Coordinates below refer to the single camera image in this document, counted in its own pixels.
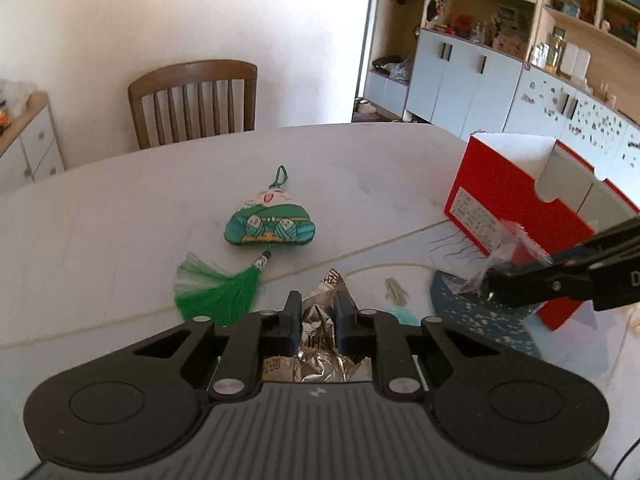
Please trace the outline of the silver foil snack bag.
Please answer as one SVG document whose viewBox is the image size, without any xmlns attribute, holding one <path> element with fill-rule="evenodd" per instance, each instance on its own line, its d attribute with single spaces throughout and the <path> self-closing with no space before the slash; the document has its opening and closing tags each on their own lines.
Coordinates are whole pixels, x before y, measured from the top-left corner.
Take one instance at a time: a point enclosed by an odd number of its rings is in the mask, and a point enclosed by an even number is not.
<svg viewBox="0 0 640 480">
<path fill-rule="evenodd" d="M 341 274 L 330 269 L 322 282 L 303 299 L 302 338 L 292 356 L 264 359 L 265 382 L 368 382 L 372 379 L 371 359 L 354 362 L 337 350 L 333 300 L 338 292 L 350 293 Z"/>
</svg>

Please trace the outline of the black item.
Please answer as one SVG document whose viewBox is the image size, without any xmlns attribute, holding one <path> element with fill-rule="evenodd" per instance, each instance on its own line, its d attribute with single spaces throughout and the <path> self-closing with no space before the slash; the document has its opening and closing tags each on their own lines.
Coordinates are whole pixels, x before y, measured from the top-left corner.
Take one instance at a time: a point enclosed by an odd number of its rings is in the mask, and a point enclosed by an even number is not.
<svg viewBox="0 0 640 480">
<path fill-rule="evenodd" d="M 461 284 L 451 284 L 458 295 L 498 299 L 500 290 L 514 284 L 514 278 L 525 271 L 548 268 L 552 257 L 535 242 L 518 222 L 500 223 L 495 246 L 480 270 Z"/>
</svg>

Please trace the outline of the red white cardboard box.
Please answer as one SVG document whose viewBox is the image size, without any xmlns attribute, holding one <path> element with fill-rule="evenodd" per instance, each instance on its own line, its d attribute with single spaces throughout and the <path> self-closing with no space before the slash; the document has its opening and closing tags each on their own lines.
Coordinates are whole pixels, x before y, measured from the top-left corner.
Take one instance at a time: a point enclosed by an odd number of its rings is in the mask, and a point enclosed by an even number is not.
<svg viewBox="0 0 640 480">
<path fill-rule="evenodd" d="M 550 256 L 573 248 L 617 223 L 639 217 L 632 200 L 589 162 L 548 136 L 475 133 L 470 137 L 445 212 L 485 255 L 500 223 L 518 222 Z M 584 302 L 558 298 L 524 309 L 483 306 L 510 315 L 536 313 L 550 330 Z"/>
</svg>

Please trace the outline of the green sachet with tassel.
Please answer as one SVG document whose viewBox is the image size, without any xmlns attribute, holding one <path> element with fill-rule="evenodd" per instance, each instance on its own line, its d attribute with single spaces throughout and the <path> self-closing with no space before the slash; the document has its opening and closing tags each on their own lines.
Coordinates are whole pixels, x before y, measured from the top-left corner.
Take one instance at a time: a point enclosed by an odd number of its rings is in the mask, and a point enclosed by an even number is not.
<svg viewBox="0 0 640 480">
<path fill-rule="evenodd" d="M 178 265 L 174 301 L 185 321 L 208 318 L 220 326 L 235 324 L 254 307 L 273 246 L 304 246 L 314 239 L 316 225 L 285 191 L 287 183 L 288 170 L 281 165 L 268 188 L 242 203 L 224 227 L 228 244 L 264 248 L 246 269 L 227 273 L 192 252 Z"/>
</svg>

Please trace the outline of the white kitchen cabinets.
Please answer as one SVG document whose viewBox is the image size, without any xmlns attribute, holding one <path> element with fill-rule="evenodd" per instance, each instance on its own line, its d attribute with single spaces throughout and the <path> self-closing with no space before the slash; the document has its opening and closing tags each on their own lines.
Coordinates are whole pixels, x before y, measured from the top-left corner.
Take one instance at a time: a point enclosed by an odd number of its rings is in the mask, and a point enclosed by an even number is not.
<svg viewBox="0 0 640 480">
<path fill-rule="evenodd" d="M 639 197 L 639 129 L 590 94 L 486 47 L 421 30 L 409 79 L 370 70 L 364 97 L 462 140 L 477 131 L 551 136 L 632 200 Z"/>
</svg>

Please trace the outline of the wooden chair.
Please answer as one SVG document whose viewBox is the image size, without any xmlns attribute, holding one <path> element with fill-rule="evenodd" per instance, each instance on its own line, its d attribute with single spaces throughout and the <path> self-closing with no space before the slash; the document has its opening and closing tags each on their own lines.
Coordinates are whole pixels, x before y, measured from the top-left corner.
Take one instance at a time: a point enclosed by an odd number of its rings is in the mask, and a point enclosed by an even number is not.
<svg viewBox="0 0 640 480">
<path fill-rule="evenodd" d="M 252 131 L 258 67 L 239 60 L 203 60 L 152 70 L 128 87 L 138 147 Z"/>
</svg>

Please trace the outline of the wooden shelf unit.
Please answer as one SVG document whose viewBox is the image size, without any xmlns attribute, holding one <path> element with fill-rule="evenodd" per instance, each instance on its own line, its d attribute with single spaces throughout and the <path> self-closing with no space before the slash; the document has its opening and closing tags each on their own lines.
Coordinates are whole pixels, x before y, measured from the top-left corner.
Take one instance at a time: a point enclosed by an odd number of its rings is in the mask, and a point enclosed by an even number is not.
<svg viewBox="0 0 640 480">
<path fill-rule="evenodd" d="M 639 0 L 375 0 L 364 83 L 370 70 L 408 81 L 421 30 L 510 55 L 639 116 Z"/>
</svg>

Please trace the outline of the wooden top sideboard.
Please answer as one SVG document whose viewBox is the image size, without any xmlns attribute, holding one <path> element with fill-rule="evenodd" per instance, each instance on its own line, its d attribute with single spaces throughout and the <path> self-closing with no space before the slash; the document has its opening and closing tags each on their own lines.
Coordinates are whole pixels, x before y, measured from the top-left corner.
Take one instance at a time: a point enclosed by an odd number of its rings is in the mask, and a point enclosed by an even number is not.
<svg viewBox="0 0 640 480">
<path fill-rule="evenodd" d="M 2 193 L 65 171 L 46 92 L 34 92 L 25 113 L 2 133 L 0 171 Z"/>
</svg>

